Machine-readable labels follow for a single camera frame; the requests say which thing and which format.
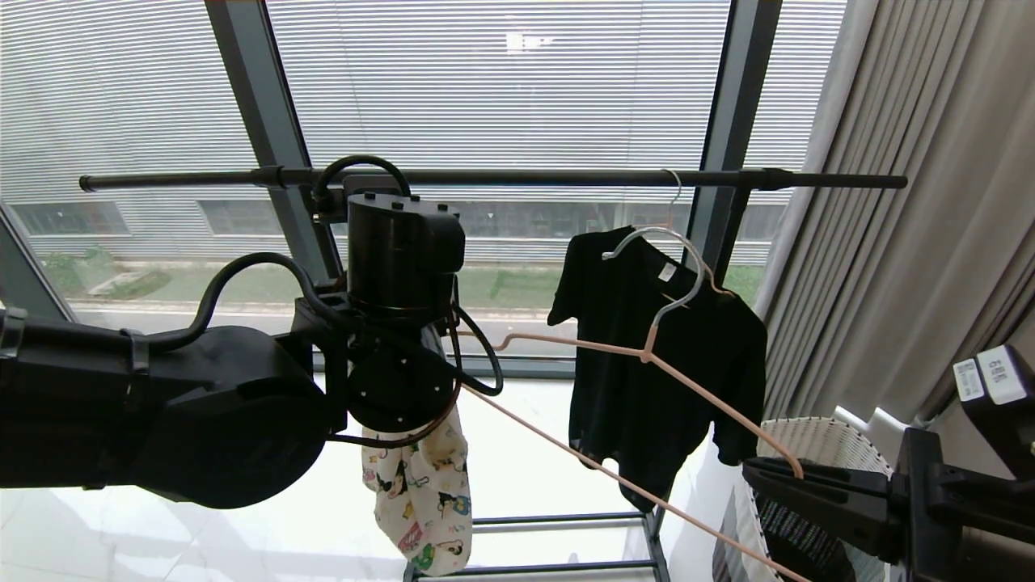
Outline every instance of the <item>white patterned garment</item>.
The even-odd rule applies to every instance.
[[[391,440],[406,434],[363,436]],[[424,439],[401,448],[363,447],[363,484],[376,492],[378,527],[417,570],[442,576],[471,555],[467,440],[456,409]]]

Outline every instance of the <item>floor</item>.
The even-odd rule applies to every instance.
[[[510,381],[498,402],[564,440],[570,384]],[[460,403],[477,517],[629,511],[618,486],[470,395]],[[405,561],[373,517],[359,448],[329,443],[282,494],[217,512],[136,488],[4,491],[4,582],[397,581]],[[476,532],[471,565],[643,559],[642,529]],[[490,580],[491,578],[465,578]],[[532,577],[495,577],[496,581]],[[536,580],[647,582],[649,572]]]

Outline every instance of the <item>sheer curtain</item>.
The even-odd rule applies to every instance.
[[[1030,313],[1032,22],[1029,2],[850,4],[805,171],[910,186],[795,193],[757,303],[767,417],[927,417],[950,365]]]

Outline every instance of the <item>black t-shirt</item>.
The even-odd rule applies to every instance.
[[[617,258],[601,259],[632,231],[571,239],[549,325],[574,317],[580,340],[643,348],[654,315],[685,295],[697,274],[643,238]],[[654,353],[747,418],[762,419],[766,329],[739,297],[716,293],[704,282],[685,308],[661,318]],[[623,477],[647,491],[668,495],[711,421],[719,461],[737,465],[756,456],[758,440],[750,431],[653,363],[578,349],[570,444],[598,462],[614,459]],[[625,487],[622,494],[643,512],[653,508]]]

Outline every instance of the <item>barcode sticker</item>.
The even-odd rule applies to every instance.
[[[981,376],[977,373],[977,365],[973,359],[960,361],[952,367],[952,373],[956,376],[956,389],[959,390],[959,400],[967,402],[984,396],[981,387]]]
[[[988,396],[992,397],[992,402],[1006,404],[1028,396],[1024,384],[1017,378],[1017,371],[1013,369],[1013,361],[1006,351],[1006,346],[977,354],[977,362],[981,366],[981,374],[988,382]]]
[[[676,265],[672,263],[666,263],[664,267],[661,268],[661,272],[657,273],[657,278],[661,281],[669,283],[672,275],[676,274]]]

